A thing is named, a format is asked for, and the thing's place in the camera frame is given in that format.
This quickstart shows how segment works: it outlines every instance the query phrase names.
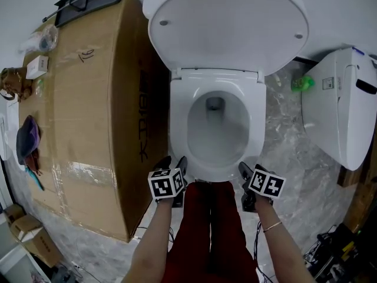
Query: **red pants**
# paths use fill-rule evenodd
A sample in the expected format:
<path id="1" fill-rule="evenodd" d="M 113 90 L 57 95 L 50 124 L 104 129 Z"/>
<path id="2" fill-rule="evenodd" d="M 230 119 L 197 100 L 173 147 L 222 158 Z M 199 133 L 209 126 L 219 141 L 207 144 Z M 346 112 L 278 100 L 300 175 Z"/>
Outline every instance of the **red pants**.
<path id="1" fill-rule="evenodd" d="M 189 184 L 162 282 L 257 283 L 256 266 L 246 249 L 232 184 Z"/>

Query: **green bottle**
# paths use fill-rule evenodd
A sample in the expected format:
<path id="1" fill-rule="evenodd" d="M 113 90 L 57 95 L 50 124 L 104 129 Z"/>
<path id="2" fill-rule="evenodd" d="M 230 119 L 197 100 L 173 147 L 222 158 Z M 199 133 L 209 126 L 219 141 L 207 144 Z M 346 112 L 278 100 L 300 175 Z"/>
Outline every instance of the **green bottle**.
<path id="1" fill-rule="evenodd" d="M 290 88 L 292 89 L 292 91 L 305 91 L 308 90 L 309 87 L 314 85 L 314 80 L 310 76 L 304 75 L 302 78 L 292 81 L 290 83 Z"/>

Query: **toilet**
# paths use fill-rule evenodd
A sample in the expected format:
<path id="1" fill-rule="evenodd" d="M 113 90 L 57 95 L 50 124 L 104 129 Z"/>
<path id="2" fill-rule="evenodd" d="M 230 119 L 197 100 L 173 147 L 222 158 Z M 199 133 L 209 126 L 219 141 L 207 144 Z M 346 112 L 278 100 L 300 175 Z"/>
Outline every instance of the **toilet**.
<path id="1" fill-rule="evenodd" d="M 309 25 L 300 0 L 144 0 L 148 33 L 172 72 L 170 143 L 187 173 L 239 176 L 262 152 L 264 77 L 300 53 Z"/>

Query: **marble floor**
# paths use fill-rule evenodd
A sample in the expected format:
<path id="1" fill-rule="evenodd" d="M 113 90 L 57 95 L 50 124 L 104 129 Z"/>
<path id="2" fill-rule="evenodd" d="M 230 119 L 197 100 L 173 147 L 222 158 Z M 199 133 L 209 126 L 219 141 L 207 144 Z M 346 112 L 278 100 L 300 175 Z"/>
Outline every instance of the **marble floor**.
<path id="1" fill-rule="evenodd" d="M 318 233 L 326 232 L 332 225 L 342 222 L 355 192 L 355 186 L 343 189 L 336 184 L 339 164 L 311 143 L 305 134 L 300 93 L 291 92 L 290 82 L 306 71 L 305 65 L 292 61 L 266 77 L 265 143 L 259 160 L 249 161 L 250 167 L 258 162 L 286 177 L 282 198 L 275 201 L 274 207 L 303 252 L 315 242 Z M 5 167 L 16 201 L 44 223 L 63 253 L 67 267 L 72 268 L 71 261 L 74 261 L 102 283 L 118 282 L 127 273 L 143 229 L 138 229 L 136 238 L 127 244 L 75 226 L 32 202 L 25 174 L 20 172 L 14 159 L 6 161 Z M 235 179 L 231 182 L 247 248 L 252 252 L 258 216 L 242 212 L 243 181 Z M 148 226 L 155 208 L 153 202 L 140 226 Z M 179 229 L 182 215 L 182 209 L 173 210 L 171 227 L 175 232 Z M 275 281 L 263 234 L 259 239 L 258 262 L 263 272 Z M 82 276 L 78 279 L 81 282 L 98 282 L 84 271 L 79 274 Z"/>

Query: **cardboard box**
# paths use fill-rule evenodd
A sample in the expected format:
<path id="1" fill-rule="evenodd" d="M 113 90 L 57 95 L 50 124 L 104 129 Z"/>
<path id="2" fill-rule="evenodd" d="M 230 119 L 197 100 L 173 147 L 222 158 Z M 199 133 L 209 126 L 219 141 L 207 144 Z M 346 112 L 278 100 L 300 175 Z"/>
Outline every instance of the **cardboard box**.
<path id="1" fill-rule="evenodd" d="M 29 177 L 32 197 L 128 242 L 151 202 L 148 173 L 167 155 L 168 138 L 169 72 L 140 1 L 121 0 L 64 25 L 48 56 L 43 95 L 19 105 L 20 124 L 31 114 L 41 130 L 45 190 Z"/>
<path id="2" fill-rule="evenodd" d="M 59 249 L 42 223 L 33 216 L 25 215 L 17 219 L 11 225 L 11 232 L 24 248 L 36 255 L 47 266 L 53 267 L 62 259 Z"/>
<path id="3" fill-rule="evenodd" d="M 8 223 L 8 225 L 10 226 L 13 222 L 15 222 L 18 218 L 21 218 L 25 215 L 24 213 L 24 210 L 22 207 L 20 207 L 19 205 L 17 204 L 14 204 L 14 205 L 11 205 L 11 206 L 8 206 L 5 210 L 4 210 L 4 216 L 5 216 L 5 219 Z"/>
<path id="4" fill-rule="evenodd" d="M 48 57 L 39 55 L 27 65 L 26 78 L 34 80 L 47 72 Z"/>

